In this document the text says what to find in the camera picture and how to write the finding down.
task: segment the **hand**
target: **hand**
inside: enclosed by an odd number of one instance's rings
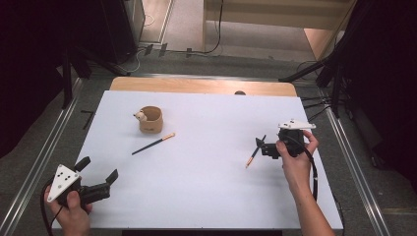
[[[67,196],[68,208],[58,204],[58,201],[49,203],[47,201],[51,187],[46,188],[44,200],[49,205],[52,213],[56,215],[60,208],[61,211],[56,219],[62,227],[64,235],[89,235],[89,216],[92,205],[86,205],[87,212],[81,208],[81,200],[77,191],[72,191]]]
[[[319,145],[319,141],[312,135],[312,133],[303,130],[303,134],[309,140],[306,144],[307,150],[313,154]],[[282,168],[284,169],[285,178],[288,181],[289,189],[294,197],[303,192],[310,192],[310,169],[311,163],[306,152],[302,152],[297,157],[292,157],[282,141],[276,142],[276,149],[282,156]]]

